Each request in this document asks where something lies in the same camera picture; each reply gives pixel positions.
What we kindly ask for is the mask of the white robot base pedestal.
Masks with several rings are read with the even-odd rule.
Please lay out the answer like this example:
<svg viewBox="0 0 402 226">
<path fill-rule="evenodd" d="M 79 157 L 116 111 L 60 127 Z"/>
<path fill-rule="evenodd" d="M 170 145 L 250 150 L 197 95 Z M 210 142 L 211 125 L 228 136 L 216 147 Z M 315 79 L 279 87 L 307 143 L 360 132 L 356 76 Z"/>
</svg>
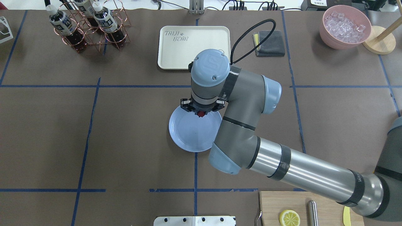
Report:
<svg viewBox="0 0 402 226">
<path fill-rule="evenodd" d="M 236 226 L 235 216 L 161 216 L 154 226 Z"/>
</svg>

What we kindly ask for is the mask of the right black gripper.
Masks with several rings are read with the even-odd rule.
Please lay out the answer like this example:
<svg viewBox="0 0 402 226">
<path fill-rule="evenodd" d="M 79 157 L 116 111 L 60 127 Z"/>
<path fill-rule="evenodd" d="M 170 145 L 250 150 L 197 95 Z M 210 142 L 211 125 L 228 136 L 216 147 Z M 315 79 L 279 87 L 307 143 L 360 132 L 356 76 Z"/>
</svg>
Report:
<svg viewBox="0 0 402 226">
<path fill-rule="evenodd" d="M 216 112 L 223 109 L 225 107 L 225 101 L 218 98 L 212 101 L 212 103 L 201 104 L 193 98 L 181 99 L 180 107 L 187 112 L 194 112 L 196 114 L 198 111 L 205 111 L 206 114 L 208 114 L 209 112 Z"/>
</svg>

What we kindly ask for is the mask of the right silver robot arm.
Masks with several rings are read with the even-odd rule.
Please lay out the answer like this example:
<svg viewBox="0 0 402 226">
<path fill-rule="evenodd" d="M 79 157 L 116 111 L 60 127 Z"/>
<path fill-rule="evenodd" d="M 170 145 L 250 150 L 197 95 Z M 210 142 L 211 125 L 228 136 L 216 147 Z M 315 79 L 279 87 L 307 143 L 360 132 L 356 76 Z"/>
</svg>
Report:
<svg viewBox="0 0 402 226">
<path fill-rule="evenodd" d="M 233 101 L 221 113 L 255 127 L 251 136 L 261 137 L 261 141 L 266 139 L 286 145 L 362 175 L 373 173 L 388 131 L 398 117 L 380 60 L 364 48 L 343 51 L 325 45 L 323 48 L 320 52 L 297 51 L 292 47 L 290 66 L 287 53 L 283 57 L 250 54 L 235 65 L 241 68 L 241 73 L 244 70 L 255 73 L 262 85 L 254 84 L 241 91 L 238 97 L 245 96 L 245 103 L 233 110 L 244 115 L 252 108 L 247 105 L 257 99 L 252 93 L 265 97 L 262 75 L 280 83 L 280 100 L 271 114 L 260 114 L 264 109 L 262 100 L 255 117 L 257 123 L 253 125 L 227 114 L 230 106 L 234 106 Z M 210 169 L 198 169 L 198 187 L 212 189 L 218 185 L 230 189 L 258 188 L 259 191 L 301 188 L 246 169 L 253 159 L 256 140 L 251 148 L 240 150 L 249 160 L 244 165 L 240 159 L 238 164 L 242 169 L 238 175 L 221 173 L 210 166 L 205 157 L 203 163 Z M 223 192 L 213 194 L 199 194 L 198 214 L 226 215 L 233 205 L 235 211 L 245 211 L 242 222 L 237 219 L 239 224 L 253 224 L 256 210 L 251 210 L 253 206 L 247 207 L 246 200 L 217 196 Z"/>
</svg>

